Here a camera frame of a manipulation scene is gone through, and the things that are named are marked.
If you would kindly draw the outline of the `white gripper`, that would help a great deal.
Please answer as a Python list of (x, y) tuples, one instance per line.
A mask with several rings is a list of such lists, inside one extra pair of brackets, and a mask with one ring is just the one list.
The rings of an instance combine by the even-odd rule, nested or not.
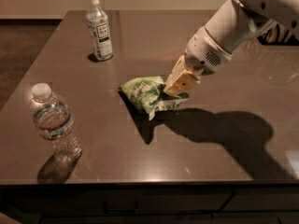
[(185, 55), (178, 58), (169, 77), (165, 82), (164, 92), (171, 96), (177, 96), (190, 90), (200, 83), (197, 77), (217, 73), (232, 60), (232, 54), (224, 50), (213, 40), (205, 27), (200, 28), (189, 40)]

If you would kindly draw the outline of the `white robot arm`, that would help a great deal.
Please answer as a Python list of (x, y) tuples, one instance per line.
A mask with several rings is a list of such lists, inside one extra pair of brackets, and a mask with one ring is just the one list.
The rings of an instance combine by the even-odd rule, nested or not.
[(177, 96), (218, 72), (245, 40), (275, 23), (299, 36), (299, 0), (227, 0), (189, 40), (165, 82), (164, 92)]

